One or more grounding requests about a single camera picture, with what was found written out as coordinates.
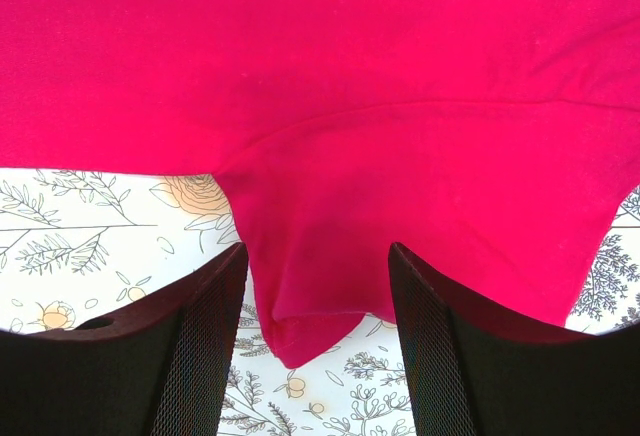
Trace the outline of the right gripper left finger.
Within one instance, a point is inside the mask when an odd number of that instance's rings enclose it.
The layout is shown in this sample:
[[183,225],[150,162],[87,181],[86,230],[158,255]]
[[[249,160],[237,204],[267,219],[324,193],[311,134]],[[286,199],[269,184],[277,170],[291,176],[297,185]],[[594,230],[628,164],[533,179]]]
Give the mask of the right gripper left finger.
[[3,332],[2,433],[215,434],[247,270],[236,244],[73,330]]

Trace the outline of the pink t shirt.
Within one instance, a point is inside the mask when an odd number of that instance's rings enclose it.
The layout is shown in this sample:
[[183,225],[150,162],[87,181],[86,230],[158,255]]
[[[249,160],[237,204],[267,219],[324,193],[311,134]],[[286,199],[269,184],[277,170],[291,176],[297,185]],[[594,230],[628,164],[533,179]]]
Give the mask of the pink t shirt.
[[639,183],[639,0],[1,0],[1,163],[208,173],[289,368],[400,242],[563,325]]

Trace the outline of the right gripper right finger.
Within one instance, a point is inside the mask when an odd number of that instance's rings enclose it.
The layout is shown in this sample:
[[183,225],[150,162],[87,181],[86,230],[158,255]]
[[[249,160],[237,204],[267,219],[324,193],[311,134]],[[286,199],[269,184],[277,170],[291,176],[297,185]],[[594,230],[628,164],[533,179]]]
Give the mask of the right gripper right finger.
[[638,433],[637,326],[595,336],[532,319],[399,243],[388,267],[418,434]]

